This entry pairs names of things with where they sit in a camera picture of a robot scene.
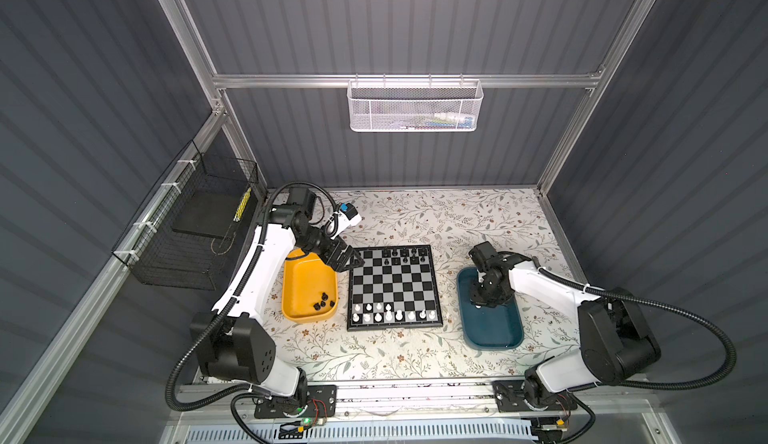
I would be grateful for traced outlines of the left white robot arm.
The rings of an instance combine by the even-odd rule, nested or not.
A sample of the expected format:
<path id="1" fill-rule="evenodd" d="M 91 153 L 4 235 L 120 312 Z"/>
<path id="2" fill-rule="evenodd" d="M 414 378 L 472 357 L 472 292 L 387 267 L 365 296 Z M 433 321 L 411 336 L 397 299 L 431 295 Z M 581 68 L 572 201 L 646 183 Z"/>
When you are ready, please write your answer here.
<path id="1" fill-rule="evenodd" d="M 288 194 L 286 202 L 268 198 L 229 287 L 211 310 L 194 317 L 190 327 L 193 345 L 186 355 L 196 358 L 204 377 L 230 385 L 216 393 L 217 398 L 240 390 L 261 391 L 274 400 L 294 400 L 303 406 L 306 374 L 278 358 L 276 343 L 263 326 L 270 291 L 285 260 L 296 249 L 316 255 L 336 273 L 362 264 L 360 253 L 341 236 L 361 221 L 353 204 L 330 199 L 330 216 L 319 225 L 312 217 L 315 200 L 324 189 L 302 182 L 282 189 Z"/>

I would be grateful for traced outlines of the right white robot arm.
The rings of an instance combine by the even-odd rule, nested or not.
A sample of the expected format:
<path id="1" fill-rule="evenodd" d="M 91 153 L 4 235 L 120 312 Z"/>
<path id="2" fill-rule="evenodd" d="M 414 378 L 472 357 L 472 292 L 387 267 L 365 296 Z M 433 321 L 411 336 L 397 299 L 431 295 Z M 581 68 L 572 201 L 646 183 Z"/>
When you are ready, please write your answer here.
<path id="1" fill-rule="evenodd" d="M 532 257 L 499 251 L 482 242 L 468 252 L 479 277 L 470 301 L 495 308 L 522 294 L 540 301 L 577 326 L 578 346 L 547 358 L 525 373 L 530 400 L 581 386 L 620 385 L 661 358 L 660 346 L 640 306 L 622 290 L 607 297 L 539 265 Z"/>

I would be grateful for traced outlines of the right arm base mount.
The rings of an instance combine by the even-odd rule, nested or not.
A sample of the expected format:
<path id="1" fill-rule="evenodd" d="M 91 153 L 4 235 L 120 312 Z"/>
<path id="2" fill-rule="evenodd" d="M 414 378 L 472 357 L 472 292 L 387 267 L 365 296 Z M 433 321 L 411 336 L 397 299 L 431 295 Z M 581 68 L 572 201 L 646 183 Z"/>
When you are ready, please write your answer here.
<path id="1" fill-rule="evenodd" d="M 565 411 L 570 413 L 577 409 L 577 404 L 572 397 L 565 393 L 549 392 L 536 381 L 495 380 L 491 386 L 500 412 Z"/>

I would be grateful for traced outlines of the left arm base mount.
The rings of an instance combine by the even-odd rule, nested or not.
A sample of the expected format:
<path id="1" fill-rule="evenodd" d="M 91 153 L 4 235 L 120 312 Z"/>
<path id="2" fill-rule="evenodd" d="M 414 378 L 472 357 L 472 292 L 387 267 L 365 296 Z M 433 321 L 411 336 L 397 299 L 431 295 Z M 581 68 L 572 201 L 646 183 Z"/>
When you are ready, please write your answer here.
<path id="1" fill-rule="evenodd" d="M 333 417 L 337 391 L 336 385 L 309 385 L 299 387 L 291 397 L 255 398 L 254 417 L 256 419 Z"/>

